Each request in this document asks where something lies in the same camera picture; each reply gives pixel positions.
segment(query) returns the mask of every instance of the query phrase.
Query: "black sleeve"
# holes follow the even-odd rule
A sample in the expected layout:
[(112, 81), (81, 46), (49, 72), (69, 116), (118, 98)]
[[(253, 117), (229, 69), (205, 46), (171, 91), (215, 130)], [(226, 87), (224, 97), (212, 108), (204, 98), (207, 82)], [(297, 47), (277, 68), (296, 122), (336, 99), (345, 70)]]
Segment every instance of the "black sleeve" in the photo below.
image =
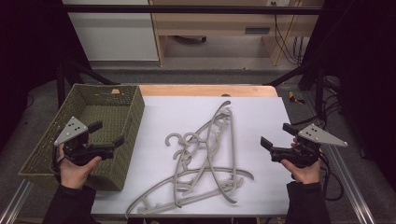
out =
[(320, 183), (305, 185), (291, 182), (287, 187), (290, 205), (285, 224), (331, 223)]
[(43, 224), (52, 223), (97, 223), (91, 216), (96, 190), (69, 189), (62, 185), (58, 187), (52, 198)]

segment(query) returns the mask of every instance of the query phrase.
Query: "white tabletop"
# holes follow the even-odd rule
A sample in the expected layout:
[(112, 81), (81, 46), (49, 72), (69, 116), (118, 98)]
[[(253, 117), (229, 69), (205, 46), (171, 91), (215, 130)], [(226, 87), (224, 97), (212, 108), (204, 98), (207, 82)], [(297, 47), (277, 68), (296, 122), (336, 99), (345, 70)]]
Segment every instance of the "white tabletop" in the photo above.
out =
[[(128, 206), (145, 191), (174, 175), (177, 161), (173, 155), (182, 149), (175, 138), (171, 146), (164, 140), (169, 133), (196, 132), (209, 121), (226, 100), (233, 111), (236, 167), (254, 175), (229, 196), (237, 203), (228, 203), (218, 195), (197, 203), (185, 205), (161, 216), (269, 216), (285, 215), (289, 207), (286, 184), (290, 173), (260, 145), (261, 136), (275, 147), (289, 147), (292, 136), (282, 131), (284, 122), (290, 122), (282, 99), (279, 97), (161, 97), (145, 96), (145, 111), (136, 138), (131, 165), (121, 192), (99, 191), (92, 208), (93, 214), (123, 215)], [(223, 134), (220, 149), (214, 158), (215, 166), (231, 167), (229, 132)], [(189, 168), (199, 168), (203, 156), (197, 153)], [(206, 173), (197, 190), (215, 189), (213, 175)], [(171, 184), (163, 186), (148, 197), (153, 205), (173, 201)]]

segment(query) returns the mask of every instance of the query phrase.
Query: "hand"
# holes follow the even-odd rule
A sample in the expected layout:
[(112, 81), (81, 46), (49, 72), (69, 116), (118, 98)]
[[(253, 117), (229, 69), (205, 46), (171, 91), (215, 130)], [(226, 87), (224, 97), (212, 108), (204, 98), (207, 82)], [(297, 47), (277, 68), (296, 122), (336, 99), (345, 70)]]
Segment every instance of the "hand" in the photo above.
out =
[[(64, 144), (59, 145), (59, 153), (64, 155)], [(101, 157), (95, 157), (86, 165), (77, 166), (68, 159), (63, 159), (59, 165), (61, 169), (61, 184), (70, 189), (82, 189), (88, 175), (102, 160)]]
[[(297, 146), (297, 139), (293, 139), (294, 143), (291, 143), (292, 147)], [(280, 163), (290, 171), (297, 182), (302, 182), (303, 184), (313, 184), (320, 182), (320, 161), (317, 160), (311, 166), (305, 168), (298, 168), (293, 163), (288, 160), (282, 160)]]

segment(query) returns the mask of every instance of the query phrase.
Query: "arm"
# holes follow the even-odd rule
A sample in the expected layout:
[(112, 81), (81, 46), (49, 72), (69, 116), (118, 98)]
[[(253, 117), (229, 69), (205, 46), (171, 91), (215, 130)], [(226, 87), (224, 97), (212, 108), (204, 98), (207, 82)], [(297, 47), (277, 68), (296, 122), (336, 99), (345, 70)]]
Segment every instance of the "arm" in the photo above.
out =
[(293, 174), (296, 180), (287, 185), (290, 205), (286, 216), (286, 224), (331, 223), (325, 198), (321, 191), (320, 161), (303, 169), (297, 168), (287, 160), (283, 160), (281, 163)]
[(95, 198), (94, 189), (84, 187), (90, 172), (99, 164), (100, 157), (84, 166), (77, 166), (68, 159), (60, 162), (61, 185), (57, 188), (44, 217), (44, 224), (52, 223), (97, 223), (91, 216)]

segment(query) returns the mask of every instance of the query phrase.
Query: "metal rail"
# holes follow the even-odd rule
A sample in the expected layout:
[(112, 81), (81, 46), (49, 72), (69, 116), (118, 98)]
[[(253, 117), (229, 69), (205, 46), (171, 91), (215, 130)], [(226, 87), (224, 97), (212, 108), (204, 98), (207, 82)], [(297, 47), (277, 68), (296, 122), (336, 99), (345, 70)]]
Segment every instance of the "metal rail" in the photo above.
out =
[(0, 216), (0, 224), (12, 224), (17, 218), (33, 184), (25, 179), (22, 180), (17, 192), (12, 197), (6, 209)]
[(333, 15), (340, 9), (322, 7), (237, 7), (237, 6), (143, 6), (143, 5), (49, 5), (43, 8), (77, 13), (189, 13), (189, 14), (270, 14)]

